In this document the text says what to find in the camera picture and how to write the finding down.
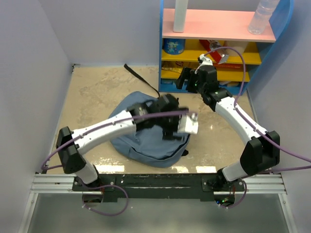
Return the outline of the blue fabric backpack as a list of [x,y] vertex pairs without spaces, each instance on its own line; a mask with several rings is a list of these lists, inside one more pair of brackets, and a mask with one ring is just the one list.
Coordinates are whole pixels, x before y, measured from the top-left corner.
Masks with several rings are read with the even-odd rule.
[[[141,81],[146,82],[139,74],[132,70],[127,64],[124,68]],[[122,110],[127,109],[135,103],[146,103],[149,107],[158,98],[154,98],[142,92],[136,91],[127,95],[112,111],[109,118],[114,117]],[[182,156],[188,155],[186,147],[190,141],[190,134],[173,133],[173,140],[162,139],[163,131],[160,126],[143,129],[132,134],[122,135],[111,140],[114,149],[125,157],[137,162],[159,168],[171,167],[179,161]]]

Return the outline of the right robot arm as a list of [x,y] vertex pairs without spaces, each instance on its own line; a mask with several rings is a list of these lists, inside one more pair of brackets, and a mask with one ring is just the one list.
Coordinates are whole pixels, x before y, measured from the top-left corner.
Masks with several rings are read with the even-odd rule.
[[219,86],[214,66],[203,65],[198,70],[183,68],[175,82],[176,87],[182,88],[184,82],[188,83],[186,90],[199,93],[203,102],[222,116],[245,144],[239,161],[218,170],[216,177],[209,181],[209,186],[227,191],[236,180],[256,175],[279,164],[279,134],[268,132],[258,125],[235,103],[232,94]]

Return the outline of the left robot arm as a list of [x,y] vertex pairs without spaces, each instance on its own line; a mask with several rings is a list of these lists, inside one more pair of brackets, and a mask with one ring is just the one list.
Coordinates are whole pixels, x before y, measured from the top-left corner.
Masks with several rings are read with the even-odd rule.
[[170,94],[157,99],[136,92],[127,96],[110,117],[94,125],[58,133],[56,150],[66,174],[75,174],[89,190],[100,187],[96,166],[85,155],[109,141],[116,151],[140,163],[170,167],[185,154],[191,127],[197,121]]

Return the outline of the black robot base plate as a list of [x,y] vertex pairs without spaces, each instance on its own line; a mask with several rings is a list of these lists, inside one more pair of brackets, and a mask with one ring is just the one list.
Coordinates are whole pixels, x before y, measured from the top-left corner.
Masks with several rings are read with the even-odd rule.
[[125,198],[123,191],[114,185],[123,188],[131,199],[197,199],[200,201],[214,201],[217,192],[221,198],[233,192],[244,191],[242,180],[233,183],[215,186],[215,173],[176,173],[176,174],[100,174],[102,185],[108,185],[102,192],[92,190],[81,184],[78,178],[74,179],[72,190],[83,192],[87,200],[94,192],[102,202],[117,202]]

